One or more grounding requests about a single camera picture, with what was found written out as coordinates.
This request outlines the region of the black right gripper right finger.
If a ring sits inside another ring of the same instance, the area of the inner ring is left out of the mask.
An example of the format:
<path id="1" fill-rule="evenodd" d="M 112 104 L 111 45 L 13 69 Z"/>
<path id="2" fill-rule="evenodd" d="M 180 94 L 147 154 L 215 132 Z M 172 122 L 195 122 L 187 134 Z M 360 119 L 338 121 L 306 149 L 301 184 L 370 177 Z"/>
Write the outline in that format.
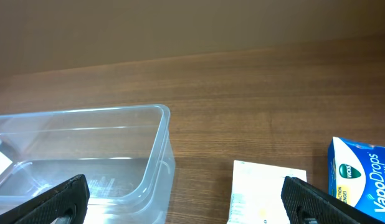
<path id="1" fill-rule="evenodd" d="M 281 199 L 291 224 L 382 224 L 309 183 L 287 176 Z"/>

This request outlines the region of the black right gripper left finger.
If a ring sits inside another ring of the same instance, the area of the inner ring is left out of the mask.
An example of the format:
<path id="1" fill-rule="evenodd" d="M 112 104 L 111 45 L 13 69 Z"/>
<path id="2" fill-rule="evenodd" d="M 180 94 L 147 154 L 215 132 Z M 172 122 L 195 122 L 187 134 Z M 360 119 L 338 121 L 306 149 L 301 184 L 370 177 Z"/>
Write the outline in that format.
<path id="1" fill-rule="evenodd" d="M 86 177 L 78 174 L 0 215 L 0 224 L 83 224 L 90 191 Z"/>

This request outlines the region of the white medicine box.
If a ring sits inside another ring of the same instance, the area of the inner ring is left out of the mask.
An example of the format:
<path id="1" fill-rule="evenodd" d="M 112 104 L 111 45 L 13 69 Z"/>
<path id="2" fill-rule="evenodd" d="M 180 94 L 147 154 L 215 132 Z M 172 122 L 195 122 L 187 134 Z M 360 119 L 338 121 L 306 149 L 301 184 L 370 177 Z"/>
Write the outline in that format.
<path id="1" fill-rule="evenodd" d="M 228 224 L 287 224 L 281 192 L 286 176 L 306 181 L 305 170 L 234 161 Z"/>

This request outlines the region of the blue Vicks VapoDrops box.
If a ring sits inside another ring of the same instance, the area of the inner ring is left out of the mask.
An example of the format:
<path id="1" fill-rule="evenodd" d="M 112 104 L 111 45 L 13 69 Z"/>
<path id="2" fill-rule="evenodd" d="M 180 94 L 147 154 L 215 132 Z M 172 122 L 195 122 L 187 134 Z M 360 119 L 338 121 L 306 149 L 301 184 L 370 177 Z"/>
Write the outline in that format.
<path id="1" fill-rule="evenodd" d="M 328 193 L 385 223 L 385 147 L 334 137 Z"/>

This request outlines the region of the clear plastic container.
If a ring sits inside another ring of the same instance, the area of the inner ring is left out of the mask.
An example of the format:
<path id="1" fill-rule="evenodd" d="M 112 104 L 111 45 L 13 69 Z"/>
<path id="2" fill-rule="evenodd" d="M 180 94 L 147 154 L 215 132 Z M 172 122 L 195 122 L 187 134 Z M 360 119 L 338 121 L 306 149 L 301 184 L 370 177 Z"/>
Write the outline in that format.
<path id="1" fill-rule="evenodd" d="M 170 116 L 165 105 L 0 115 L 0 215 L 82 174 L 86 223 L 164 223 Z"/>

